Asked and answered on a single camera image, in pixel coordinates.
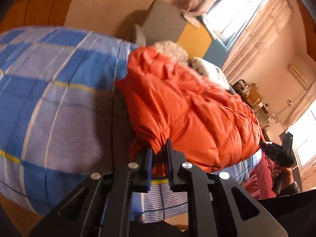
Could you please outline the person right hand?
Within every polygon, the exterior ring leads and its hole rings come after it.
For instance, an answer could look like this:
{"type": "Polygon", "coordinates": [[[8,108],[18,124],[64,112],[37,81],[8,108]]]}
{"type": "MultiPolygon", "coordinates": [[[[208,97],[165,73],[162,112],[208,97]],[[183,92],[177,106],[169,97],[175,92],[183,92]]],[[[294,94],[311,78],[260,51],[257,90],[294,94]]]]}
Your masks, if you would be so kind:
{"type": "Polygon", "coordinates": [[[277,178],[280,174],[282,175],[281,190],[285,190],[292,183],[294,183],[293,175],[292,175],[291,169],[289,169],[288,167],[281,167],[278,164],[274,164],[273,169],[272,169],[273,185],[275,185],[277,178]]]}

